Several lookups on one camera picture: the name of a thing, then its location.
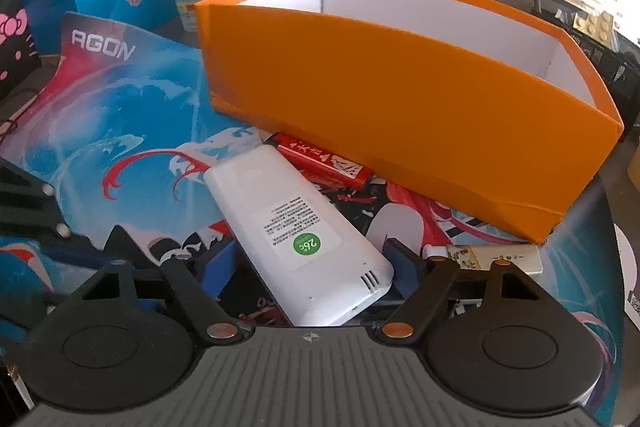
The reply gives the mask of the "white lighter with picture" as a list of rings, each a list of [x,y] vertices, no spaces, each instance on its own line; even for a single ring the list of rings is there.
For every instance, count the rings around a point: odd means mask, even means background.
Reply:
[[[509,261],[530,277],[544,272],[537,246],[520,245],[425,245],[422,257],[445,257],[457,262],[465,270],[489,270],[498,260]]]

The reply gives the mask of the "colourful AGON mouse mat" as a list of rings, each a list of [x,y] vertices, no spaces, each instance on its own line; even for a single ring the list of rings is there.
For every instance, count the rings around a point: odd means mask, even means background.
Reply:
[[[55,189],[69,241],[1,235],[1,310],[25,331],[8,359],[36,398],[27,426],[591,426],[598,337],[509,261],[460,267],[416,346],[376,339],[393,286],[340,326],[292,325],[204,181],[271,132],[219,112],[203,53],[66,14],[55,75],[1,147]],[[320,192],[371,231],[390,196]],[[196,343],[160,272],[160,240],[238,242],[217,301],[242,343]]]

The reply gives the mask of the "black Hello Kitty bag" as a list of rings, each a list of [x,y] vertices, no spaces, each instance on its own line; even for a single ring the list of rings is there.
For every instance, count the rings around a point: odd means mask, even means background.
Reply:
[[[24,0],[0,0],[0,98],[41,66]]]

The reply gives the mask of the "red lighter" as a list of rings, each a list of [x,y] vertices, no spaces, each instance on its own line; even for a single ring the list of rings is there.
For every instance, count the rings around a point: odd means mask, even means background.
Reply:
[[[363,190],[374,176],[370,168],[358,162],[283,133],[273,133],[266,144],[274,146],[296,168],[353,190]]]

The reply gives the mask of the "orange cardboard box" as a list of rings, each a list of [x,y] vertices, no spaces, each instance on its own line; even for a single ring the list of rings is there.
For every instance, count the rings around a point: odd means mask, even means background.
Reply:
[[[202,0],[219,112],[540,243],[623,132],[559,27],[492,0]]]

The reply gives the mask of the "white round paper card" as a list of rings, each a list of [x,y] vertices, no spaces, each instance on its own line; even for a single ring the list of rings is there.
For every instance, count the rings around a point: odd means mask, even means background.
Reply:
[[[629,239],[618,226],[614,225],[618,253],[620,254],[620,267],[623,273],[624,284],[624,308],[629,320],[636,329],[640,329],[639,321],[639,265]]]

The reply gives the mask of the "black mesh desk organizer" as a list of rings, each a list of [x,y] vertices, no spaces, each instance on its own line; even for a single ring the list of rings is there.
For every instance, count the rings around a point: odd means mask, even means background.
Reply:
[[[620,139],[624,141],[639,118],[639,63],[634,54],[622,52],[618,48],[609,49],[574,29],[573,18],[578,13],[569,13],[561,9],[554,12],[546,10],[542,7],[540,0],[534,0],[530,12],[546,22],[563,28],[589,58],[603,79],[623,119],[625,129]]]

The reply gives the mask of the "yellow toy brick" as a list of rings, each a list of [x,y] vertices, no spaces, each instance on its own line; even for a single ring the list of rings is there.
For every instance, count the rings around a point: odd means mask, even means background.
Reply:
[[[608,12],[586,16],[576,14],[573,18],[573,28],[609,49],[617,49],[616,23],[614,16]]]

